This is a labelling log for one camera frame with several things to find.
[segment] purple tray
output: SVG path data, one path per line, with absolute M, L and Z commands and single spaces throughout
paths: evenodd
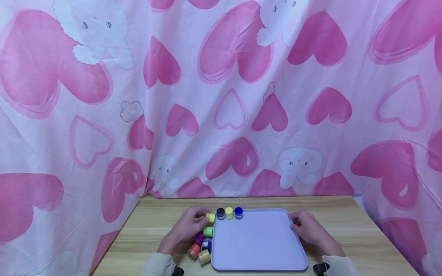
M 211 262 L 216 270 L 300 271 L 309 262 L 284 209 L 244 209 L 242 219 L 215 220 Z

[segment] wooden table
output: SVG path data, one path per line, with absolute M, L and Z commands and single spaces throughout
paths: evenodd
M 183 210 L 202 204 L 216 210 L 224 206 L 243 208 L 284 208 L 290 212 L 304 210 L 335 237 L 347 256 L 353 259 L 361 275 L 417 275 L 404 257 L 350 196 L 261 197 L 214 199 L 141 198 L 137 207 L 110 246 L 93 276 L 140 276 L 151 252 L 171 229 Z M 217 272 L 210 264 L 201 267 L 187 256 L 190 244 L 182 244 L 174 255 L 175 262 L 188 276 L 210 275 L 314 275 L 312 266 L 320 260 L 306 245 L 309 259 L 306 271 L 293 272 Z

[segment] beige sleeve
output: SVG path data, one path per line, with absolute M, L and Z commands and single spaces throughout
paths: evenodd
M 141 276 L 171 276 L 175 263 L 171 255 L 154 252 L 144 266 Z
M 359 276 L 349 257 L 322 256 L 322 261 L 330 265 L 330 269 L 324 273 L 325 276 Z

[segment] fabric backdrop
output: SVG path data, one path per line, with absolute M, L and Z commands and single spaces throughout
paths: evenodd
M 88 275 L 141 196 L 361 194 L 442 271 L 440 0 L 2 0 L 0 275 Z

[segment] blue paint jar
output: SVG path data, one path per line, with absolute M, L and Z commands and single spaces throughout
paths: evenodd
M 243 218 L 243 209 L 241 207 L 235 208 L 235 218 L 237 218 L 237 219 Z
M 212 238 L 204 238 L 201 244 L 201 251 L 208 250 L 209 253 L 212 253 Z
M 225 219 L 225 211 L 224 208 L 218 208 L 217 209 L 217 217 L 219 220 Z

